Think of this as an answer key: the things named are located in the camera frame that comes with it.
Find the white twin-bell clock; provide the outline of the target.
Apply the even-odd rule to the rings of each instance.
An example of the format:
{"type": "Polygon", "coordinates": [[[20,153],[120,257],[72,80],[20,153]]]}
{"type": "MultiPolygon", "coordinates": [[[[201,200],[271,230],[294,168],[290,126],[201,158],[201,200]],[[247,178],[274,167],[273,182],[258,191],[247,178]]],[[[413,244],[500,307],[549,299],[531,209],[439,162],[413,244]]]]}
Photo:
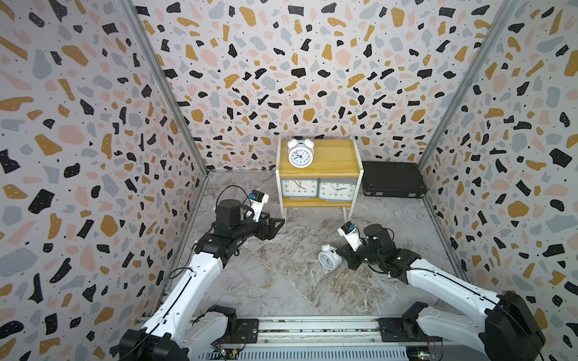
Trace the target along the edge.
{"type": "Polygon", "coordinates": [[[329,244],[322,245],[318,259],[319,263],[329,272],[334,271],[343,261],[343,258],[337,254],[337,248],[329,244]]]}
{"type": "Polygon", "coordinates": [[[296,168],[307,168],[313,163],[315,143],[309,138],[292,138],[287,143],[289,163],[296,168]]]}

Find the grey square clock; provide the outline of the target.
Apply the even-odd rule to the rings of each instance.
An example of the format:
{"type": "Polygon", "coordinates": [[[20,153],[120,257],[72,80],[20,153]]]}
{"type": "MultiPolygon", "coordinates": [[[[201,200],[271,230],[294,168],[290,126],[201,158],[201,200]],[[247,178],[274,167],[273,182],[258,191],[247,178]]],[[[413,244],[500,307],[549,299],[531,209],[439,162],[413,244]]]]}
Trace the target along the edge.
{"type": "Polygon", "coordinates": [[[282,179],[281,194],[289,198],[314,198],[318,195],[319,181],[314,178],[282,179]]]}
{"type": "Polygon", "coordinates": [[[351,202],[356,194],[354,178],[320,178],[318,197],[329,202],[351,202]]]}

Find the wooden shelf white metal frame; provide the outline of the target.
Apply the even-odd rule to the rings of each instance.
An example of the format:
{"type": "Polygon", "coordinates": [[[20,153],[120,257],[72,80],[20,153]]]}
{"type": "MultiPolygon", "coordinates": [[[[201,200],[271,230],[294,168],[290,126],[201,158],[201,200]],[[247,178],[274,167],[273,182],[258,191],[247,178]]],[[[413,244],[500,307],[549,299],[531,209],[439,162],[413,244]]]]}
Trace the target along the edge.
{"type": "Polygon", "coordinates": [[[305,135],[293,138],[309,138],[314,141],[313,163],[307,168],[293,167],[288,160],[287,143],[292,138],[280,138],[277,146],[275,180],[281,214],[285,216],[290,208],[340,208],[344,221],[350,221],[361,188],[364,167],[354,137],[341,139],[314,139],[305,135]],[[289,198],[281,194],[282,179],[314,178],[354,178],[357,180],[356,194],[351,202],[329,202],[314,198],[289,198]]]}

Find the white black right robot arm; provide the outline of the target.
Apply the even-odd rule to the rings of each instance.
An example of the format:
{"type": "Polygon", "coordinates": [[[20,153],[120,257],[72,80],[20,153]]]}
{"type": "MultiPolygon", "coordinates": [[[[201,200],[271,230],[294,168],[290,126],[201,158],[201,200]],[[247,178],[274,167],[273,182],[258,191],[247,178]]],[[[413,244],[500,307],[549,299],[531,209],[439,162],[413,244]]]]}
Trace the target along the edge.
{"type": "Polygon", "coordinates": [[[380,275],[424,290],[456,308],[452,314],[417,302],[403,316],[409,338],[418,332],[457,342],[491,360],[542,360],[546,343],[540,327],[521,296],[498,294],[434,266],[419,254],[394,243],[394,233],[379,224],[363,231],[347,222],[338,233],[347,241],[337,255],[349,269],[365,264],[380,275]]]}

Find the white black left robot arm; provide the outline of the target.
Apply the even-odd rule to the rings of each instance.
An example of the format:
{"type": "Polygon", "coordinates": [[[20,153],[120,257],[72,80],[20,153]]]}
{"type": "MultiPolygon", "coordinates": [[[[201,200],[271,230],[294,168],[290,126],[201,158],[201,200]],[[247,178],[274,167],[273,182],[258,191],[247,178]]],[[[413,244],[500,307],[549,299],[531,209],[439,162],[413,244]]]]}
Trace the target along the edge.
{"type": "Polygon", "coordinates": [[[253,190],[248,205],[237,199],[219,201],[215,221],[196,243],[174,289],[141,329],[120,340],[121,360],[196,360],[219,340],[236,336],[236,311],[212,306],[193,318],[203,296],[247,239],[272,240],[285,223],[263,211],[269,197],[253,190]]]}

